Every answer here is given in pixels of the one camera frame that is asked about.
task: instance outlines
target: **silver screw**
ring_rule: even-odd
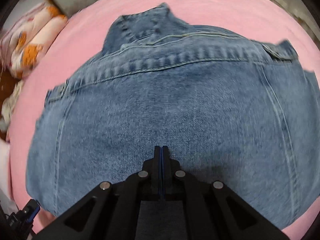
[[[100,183],[100,188],[103,190],[108,189],[108,188],[110,188],[110,183],[107,181],[104,181],[104,182]]]
[[[184,171],[176,171],[175,174],[178,178],[183,178],[186,175]]]
[[[222,189],[223,188],[223,183],[221,182],[221,181],[215,181],[214,183],[213,183],[213,187],[214,188],[217,188],[217,189]]]
[[[147,171],[139,171],[139,172],[138,172],[138,176],[139,176],[140,178],[145,178],[145,177],[148,176],[148,172],[147,172]]]

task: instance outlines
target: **pink tablecloth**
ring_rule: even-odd
[[[58,36],[46,57],[26,80],[16,105],[10,127],[12,192],[22,208],[29,200],[25,190],[28,149],[48,89],[65,81],[82,63],[101,50],[113,21],[122,14],[134,14],[167,2],[173,13],[190,24],[220,26],[249,39],[277,43],[288,39],[299,54],[302,66],[315,70],[320,78],[320,52],[306,32],[284,10],[269,0],[100,0],[74,15]],[[298,233],[286,232],[300,239],[320,209],[303,219]],[[46,224],[44,216],[35,219],[38,232]]]

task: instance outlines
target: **denim fabric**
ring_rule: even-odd
[[[320,194],[319,95],[288,41],[189,25],[166,4],[121,16],[101,52],[48,92],[27,190],[59,216],[168,145],[184,170],[284,228]]]

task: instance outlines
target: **vertical seam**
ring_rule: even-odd
[[[292,224],[298,216],[298,210],[300,208],[300,192],[298,190],[298,175],[297,175],[297,163],[295,160],[291,136],[289,132],[289,127],[284,115],[284,111],[281,107],[281,104],[276,96],[275,91],[273,90],[271,84],[269,83],[263,65],[255,64],[258,70],[259,76],[261,78],[262,84],[265,87],[267,94],[270,98],[270,101],[273,105],[273,109],[277,116],[280,128],[282,130],[282,137],[285,146],[285,158],[288,166],[289,176],[290,176],[290,199],[291,199],[291,212],[292,217],[290,223]]]
[[[53,200],[53,208],[55,212],[55,216],[58,216],[58,180],[59,180],[59,152],[60,152],[60,143],[61,143],[61,134],[63,131],[64,123],[66,118],[68,117],[68,113],[70,108],[76,98],[76,94],[74,94],[68,103],[68,106],[63,112],[62,119],[58,125],[58,132],[56,138],[56,147],[55,147],[55,156],[54,156],[54,183],[53,183],[53,193],[54,193],[54,200]]]

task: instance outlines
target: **folded denim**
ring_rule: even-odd
[[[101,52],[48,91],[27,191],[59,216],[168,145],[184,170],[284,228],[320,194],[319,96],[288,41],[189,25],[166,4],[121,16]]]

